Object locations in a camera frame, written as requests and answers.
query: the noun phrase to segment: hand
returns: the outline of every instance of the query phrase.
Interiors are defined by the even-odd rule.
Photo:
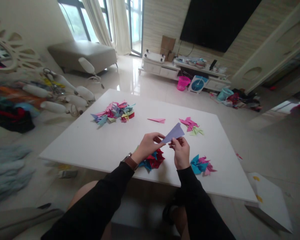
[[[154,153],[158,148],[166,145],[165,143],[160,143],[162,141],[160,138],[163,139],[165,136],[157,132],[145,134],[138,149],[132,154],[132,160],[139,164],[146,159],[146,157]]]
[[[170,148],[174,150],[174,164],[177,170],[190,167],[190,146],[184,137],[173,138],[169,143]]]

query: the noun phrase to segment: black shirt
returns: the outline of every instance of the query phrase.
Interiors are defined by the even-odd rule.
[[[191,167],[177,170],[186,192],[185,208],[191,239],[235,239]],[[120,165],[79,199],[41,239],[100,239],[121,204],[134,171]]]

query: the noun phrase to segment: gray ottoman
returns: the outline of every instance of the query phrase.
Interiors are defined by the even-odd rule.
[[[59,43],[49,46],[48,51],[63,71],[67,68],[86,72],[78,61],[80,57],[86,58],[94,66],[96,73],[113,64],[117,65],[117,55],[114,48],[90,41]]]

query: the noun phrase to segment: pink trash bin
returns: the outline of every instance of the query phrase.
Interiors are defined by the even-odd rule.
[[[190,78],[184,77],[184,76],[180,76],[179,77],[179,81],[178,81],[178,85],[177,85],[177,89],[179,91],[184,91],[187,87],[187,85],[191,82]]]

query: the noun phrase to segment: television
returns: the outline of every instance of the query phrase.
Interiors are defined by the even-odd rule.
[[[226,52],[260,2],[191,0],[180,40]]]

